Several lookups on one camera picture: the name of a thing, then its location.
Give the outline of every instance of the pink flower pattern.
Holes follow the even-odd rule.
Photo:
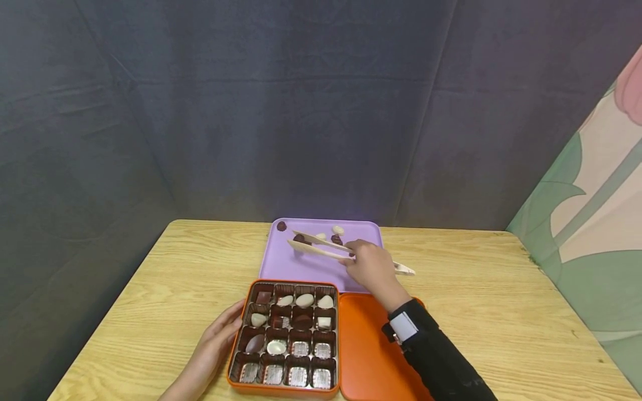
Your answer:
[[[642,46],[618,77],[615,104],[631,121],[642,125]]]

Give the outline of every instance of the purple cutting board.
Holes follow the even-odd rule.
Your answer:
[[[281,232],[277,224],[285,221],[288,229]],[[294,238],[292,230],[310,235],[325,233],[327,240],[332,236],[332,227],[341,226],[345,234],[343,243],[355,239],[364,239],[383,247],[379,226],[370,221],[321,220],[321,219],[277,219],[270,227],[268,244],[263,255],[259,278],[268,280],[315,281],[329,282],[341,293],[367,293],[368,291],[350,278],[345,267],[338,261],[324,256],[310,255],[292,249],[288,239]],[[327,246],[314,245],[320,249],[342,255],[343,252]]]

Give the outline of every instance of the gray curtain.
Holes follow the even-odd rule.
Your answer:
[[[185,216],[504,229],[642,40],[622,0],[78,0]]]
[[[0,52],[0,400],[42,400],[177,213],[73,2],[3,1]]]
[[[46,398],[169,221],[504,229],[636,0],[6,0],[0,399]]]

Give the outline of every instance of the wooden tongs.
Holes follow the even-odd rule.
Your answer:
[[[313,243],[313,244],[317,244],[317,245],[329,246],[330,248],[334,248],[336,250],[340,250],[340,251],[344,251],[344,252],[348,252],[348,253],[352,252],[352,250],[350,248],[346,248],[345,246],[337,245],[335,243],[331,243],[331,242],[326,241],[324,239],[317,238],[317,237],[315,237],[313,235],[309,235],[309,234],[306,234],[304,232],[294,231],[294,230],[292,230],[292,232],[295,235],[297,235],[297,234],[298,235],[303,235],[303,238],[309,243]],[[297,241],[293,241],[291,239],[288,239],[288,244],[290,244],[290,246],[292,248],[294,248],[295,250],[300,251],[300,252],[312,253],[314,255],[327,256],[327,257],[331,257],[331,258],[336,259],[336,260],[348,259],[348,257],[346,257],[346,256],[341,256],[341,255],[337,255],[336,253],[324,251],[322,249],[315,248],[312,245],[300,243],[300,242],[297,242]],[[393,261],[393,263],[395,265],[395,274],[396,275],[400,275],[400,276],[414,276],[415,275],[415,271],[413,269],[411,269],[411,268],[409,268],[407,266],[404,266],[401,263],[397,263],[397,262],[394,262],[394,261]]]

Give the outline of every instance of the black jacket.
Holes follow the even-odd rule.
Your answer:
[[[403,335],[410,337],[403,342],[398,338],[401,333],[395,333],[390,323],[383,327],[383,331],[390,340],[400,342],[406,360],[419,373],[435,401],[497,400],[477,371],[417,300],[406,302],[388,318],[398,330],[400,322],[406,326]]]

